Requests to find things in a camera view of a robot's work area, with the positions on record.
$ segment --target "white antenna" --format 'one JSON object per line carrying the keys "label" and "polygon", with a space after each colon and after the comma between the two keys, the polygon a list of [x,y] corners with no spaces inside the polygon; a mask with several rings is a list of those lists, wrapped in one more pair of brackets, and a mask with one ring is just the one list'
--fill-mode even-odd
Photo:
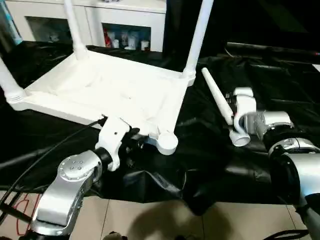
{"label": "white antenna", "polygon": [[[223,116],[223,118],[225,119],[226,123],[229,126],[233,126],[234,125],[234,121],[233,121],[233,111],[231,109],[231,107],[229,106],[229,104],[227,103],[224,95],[221,93],[219,87],[217,86],[215,80],[213,79],[213,77],[211,76],[210,72],[208,71],[208,69],[206,67],[202,68],[201,70],[204,79],[212,93],[212,96],[215,100],[215,103],[217,104],[221,115]],[[229,133],[229,137],[233,143],[233,145],[235,145],[236,147],[242,147],[247,145],[250,142],[250,136],[249,134],[247,134],[244,130],[240,129],[241,132],[238,131],[234,131],[230,129],[230,133]]]}
{"label": "white antenna", "polygon": [[64,0],[64,10],[69,24],[71,37],[73,41],[73,52],[77,60],[83,60],[88,57],[88,50],[81,41],[79,26],[74,13],[72,0]]}
{"label": "white antenna", "polygon": [[234,124],[232,116],[234,115],[234,112],[232,111],[231,107],[227,103],[227,100],[225,99],[224,95],[221,93],[219,87],[217,86],[215,80],[211,76],[210,72],[206,67],[202,68],[201,70],[204,79],[206,83],[209,86],[209,89],[212,93],[212,96],[220,110],[221,115],[224,117],[226,123],[230,126]]}
{"label": "white antenna", "polygon": [[4,96],[9,104],[14,104],[26,96],[25,91],[17,84],[1,57],[0,86],[4,91]]}
{"label": "white antenna", "polygon": [[192,85],[196,78],[196,66],[200,55],[202,43],[204,41],[213,4],[214,0],[202,0],[198,20],[196,22],[193,34],[189,56],[186,61],[185,68],[183,70],[183,76],[188,78],[190,81],[189,85]]}

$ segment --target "black cloth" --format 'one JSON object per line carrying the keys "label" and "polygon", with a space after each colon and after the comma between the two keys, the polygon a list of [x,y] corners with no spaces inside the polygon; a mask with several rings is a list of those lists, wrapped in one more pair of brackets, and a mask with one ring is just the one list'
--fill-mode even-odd
{"label": "black cloth", "polygon": [[[92,51],[182,71],[178,56],[89,46]],[[23,42],[4,57],[22,87],[45,74],[72,52],[69,45]],[[295,123],[320,143],[320,73],[311,65],[245,58],[206,57],[198,61],[194,85],[186,91],[176,123],[176,152],[161,155],[151,145],[123,159],[115,172],[106,171],[89,195],[140,203],[181,199],[197,215],[216,201],[280,204],[271,186],[269,159],[261,142],[246,147],[231,144],[224,119],[200,69],[207,67],[223,93],[252,87],[259,109],[286,111]],[[14,111],[1,97],[0,189],[5,190],[50,146],[82,128],[74,122],[32,110]],[[87,129],[45,158],[18,186],[43,192],[57,166],[67,156],[93,149],[97,129]]]}

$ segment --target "glass cabinet door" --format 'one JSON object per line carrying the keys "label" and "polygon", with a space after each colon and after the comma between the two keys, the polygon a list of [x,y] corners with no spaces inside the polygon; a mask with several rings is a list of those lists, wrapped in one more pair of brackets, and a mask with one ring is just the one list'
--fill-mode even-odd
{"label": "glass cabinet door", "polygon": [[[72,43],[63,4],[10,1],[6,5],[24,41]],[[84,6],[74,6],[80,36],[85,45],[92,45]]]}
{"label": "glass cabinet door", "polygon": [[37,42],[72,44],[66,19],[26,16],[33,37]]}
{"label": "glass cabinet door", "polygon": [[149,51],[151,27],[102,23],[107,48]]}

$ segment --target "floor tile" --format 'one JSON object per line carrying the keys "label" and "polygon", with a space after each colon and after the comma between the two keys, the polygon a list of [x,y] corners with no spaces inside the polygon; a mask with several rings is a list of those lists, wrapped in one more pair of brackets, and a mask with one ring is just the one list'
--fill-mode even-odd
{"label": "floor tile", "polygon": [[[298,213],[296,213],[296,209],[294,208],[294,206],[288,205],[287,208],[288,208],[288,211],[291,215],[291,218],[293,220],[295,228],[296,229],[307,229],[306,225],[304,225],[304,223],[302,222],[300,215]],[[311,240],[311,237],[310,237],[310,235],[307,235],[305,237],[300,238],[300,240]]]}
{"label": "floor tile", "polygon": [[262,240],[295,229],[285,205],[217,202],[203,216],[206,240]]}
{"label": "floor tile", "polygon": [[155,203],[110,200],[102,238],[112,231],[129,240],[174,240],[177,235],[203,239],[202,218],[177,200]]}
{"label": "floor tile", "polygon": [[108,203],[108,199],[97,196],[85,197],[71,239],[100,240]]}

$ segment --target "black cable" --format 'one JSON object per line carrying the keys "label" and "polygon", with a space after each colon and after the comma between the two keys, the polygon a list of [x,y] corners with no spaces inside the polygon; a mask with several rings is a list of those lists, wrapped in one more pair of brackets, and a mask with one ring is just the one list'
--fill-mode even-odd
{"label": "black cable", "polygon": [[272,234],[271,236],[268,236],[264,240],[294,240],[294,239],[300,239],[304,236],[307,236],[309,234],[309,231],[307,229],[303,230],[285,230],[285,231],[279,231],[275,234]]}
{"label": "black cable", "polygon": [[35,165],[37,165],[42,159],[44,159],[46,156],[48,156],[53,150],[55,150],[56,148],[58,148],[60,145],[64,144],[66,141],[68,141],[70,138],[72,138],[73,136],[79,134],[80,132],[96,125],[96,124],[100,124],[103,126],[103,124],[106,122],[107,117],[105,116],[102,119],[99,119],[98,121],[94,121],[88,125],[86,125],[85,127],[79,129],[78,131],[74,132],[73,134],[67,136],[65,139],[63,139],[62,141],[58,142],[56,145],[54,145],[50,150],[48,150],[45,154],[43,154],[38,160],[36,160],[31,166],[29,166],[15,181],[14,183],[12,183],[12,185],[9,187],[9,189],[5,192],[5,194],[2,196],[1,200],[0,200],[0,206],[7,200],[7,198],[9,197],[9,195],[13,192],[13,190],[15,189],[15,187],[18,185],[18,183],[30,172],[30,170],[32,170],[32,168],[34,168]]}

